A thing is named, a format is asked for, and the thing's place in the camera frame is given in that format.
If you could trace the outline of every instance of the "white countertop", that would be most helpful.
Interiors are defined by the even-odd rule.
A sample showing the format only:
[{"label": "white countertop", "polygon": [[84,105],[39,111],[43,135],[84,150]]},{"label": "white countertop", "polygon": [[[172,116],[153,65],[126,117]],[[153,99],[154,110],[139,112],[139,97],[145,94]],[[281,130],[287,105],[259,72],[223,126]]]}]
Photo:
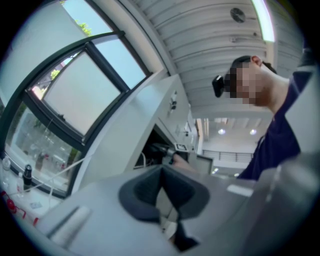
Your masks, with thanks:
[{"label": "white countertop", "polygon": [[[0,159],[0,172],[2,173],[2,160]],[[17,180],[18,176],[13,172],[9,172],[9,186],[5,188],[1,181],[1,191],[5,191],[7,195],[13,200],[14,204],[26,211],[26,218],[31,222],[35,218],[40,218],[46,214],[50,209],[57,206],[62,202],[62,199],[59,199],[55,196],[52,196],[49,202],[49,194],[42,192],[41,190],[34,188],[29,192],[24,192],[23,197],[19,197],[17,193]],[[39,202],[42,206],[36,209],[32,209],[31,203]]]}]

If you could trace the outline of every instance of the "white cabinet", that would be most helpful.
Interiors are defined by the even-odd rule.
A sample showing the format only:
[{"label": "white cabinet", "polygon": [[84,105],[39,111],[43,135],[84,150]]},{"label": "white cabinet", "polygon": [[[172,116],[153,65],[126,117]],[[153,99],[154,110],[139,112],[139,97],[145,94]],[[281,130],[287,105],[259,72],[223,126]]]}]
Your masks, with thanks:
[{"label": "white cabinet", "polygon": [[189,110],[186,92],[180,77],[176,75],[176,79],[170,88],[170,93],[162,101],[159,119],[177,143],[189,145],[191,142],[191,137],[187,137],[185,133]]}]

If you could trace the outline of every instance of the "ceiling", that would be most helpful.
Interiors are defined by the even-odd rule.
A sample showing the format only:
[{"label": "ceiling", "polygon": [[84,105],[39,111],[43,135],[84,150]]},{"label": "ceiling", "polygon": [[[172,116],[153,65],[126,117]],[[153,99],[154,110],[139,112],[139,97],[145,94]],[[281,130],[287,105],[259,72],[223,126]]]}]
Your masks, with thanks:
[{"label": "ceiling", "polygon": [[263,118],[222,118],[226,122],[218,122],[220,119],[209,121],[209,134],[204,133],[204,151],[253,153],[270,125],[270,121]]},{"label": "ceiling", "polygon": [[[266,130],[271,112],[242,104],[225,93],[216,98],[212,79],[223,75],[243,55],[267,57],[259,20],[251,0],[132,0],[163,41],[191,104],[193,118],[229,118],[228,129],[258,126]],[[289,77],[302,54],[302,36],[288,14],[274,1],[268,8],[275,30],[275,66]],[[233,19],[232,9],[243,15]]]}]

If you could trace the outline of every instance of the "gray surface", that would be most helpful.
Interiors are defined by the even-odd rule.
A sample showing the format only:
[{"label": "gray surface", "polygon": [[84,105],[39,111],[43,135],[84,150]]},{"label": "gray surface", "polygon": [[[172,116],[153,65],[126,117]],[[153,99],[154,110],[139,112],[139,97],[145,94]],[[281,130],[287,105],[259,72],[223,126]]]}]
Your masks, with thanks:
[{"label": "gray surface", "polygon": [[[202,213],[182,222],[186,233],[197,241],[204,241],[248,200],[245,196],[226,191],[228,185],[236,183],[252,188],[255,184],[176,170],[207,186],[210,192],[210,201]],[[121,185],[141,173],[141,170],[128,171],[88,185],[40,219],[36,228],[46,235],[75,207],[85,206],[92,209],[92,214],[71,243],[70,251],[92,256],[127,255],[134,249],[135,255],[176,255],[176,248],[166,240],[158,224],[134,219],[118,200]]]},{"label": "gray surface", "polygon": [[92,209],[69,250],[80,255],[128,255],[134,249],[135,255],[175,255],[175,247],[166,240],[156,223],[142,222],[131,217],[118,200],[119,188],[140,171],[110,177],[88,185],[66,199],[44,218],[36,228],[48,234],[62,218],[77,206]]},{"label": "gray surface", "polygon": [[207,175],[211,173],[213,161],[212,158],[197,155],[195,153],[190,153],[188,157],[188,162],[192,168]]},{"label": "gray surface", "polygon": [[[189,137],[186,137],[184,133],[190,108],[186,91],[180,79],[174,86],[172,86],[172,89],[173,90],[171,93],[166,94],[166,96],[163,98],[164,105],[160,109],[158,116],[160,121],[168,129],[178,144],[190,144],[191,140],[189,140]],[[172,112],[169,112],[170,102],[174,92],[177,93],[175,98],[176,109]]]},{"label": "gray surface", "polygon": [[[137,221],[120,205],[119,187],[141,174],[126,172],[91,184],[67,198],[37,224],[47,234],[76,206],[92,209],[91,218],[71,244],[81,255],[260,255],[282,243],[310,212],[319,194],[319,154],[288,160],[265,170],[258,182],[220,179],[176,171],[205,185],[210,199],[199,216],[181,221],[189,237],[200,245],[178,252],[160,226]],[[254,188],[251,197],[226,191],[230,184]]]},{"label": "gray surface", "polygon": [[320,75],[319,66],[316,68],[299,98],[285,114],[301,152],[306,153],[320,151]]}]

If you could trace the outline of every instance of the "man's neck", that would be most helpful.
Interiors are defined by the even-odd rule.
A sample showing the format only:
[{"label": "man's neck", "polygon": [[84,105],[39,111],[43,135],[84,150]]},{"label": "man's neck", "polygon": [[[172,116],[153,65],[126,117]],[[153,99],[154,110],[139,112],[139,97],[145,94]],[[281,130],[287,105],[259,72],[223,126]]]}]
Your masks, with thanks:
[{"label": "man's neck", "polygon": [[272,84],[270,90],[270,103],[268,108],[275,115],[281,106],[284,104],[289,89],[289,79],[283,77],[277,77]]}]

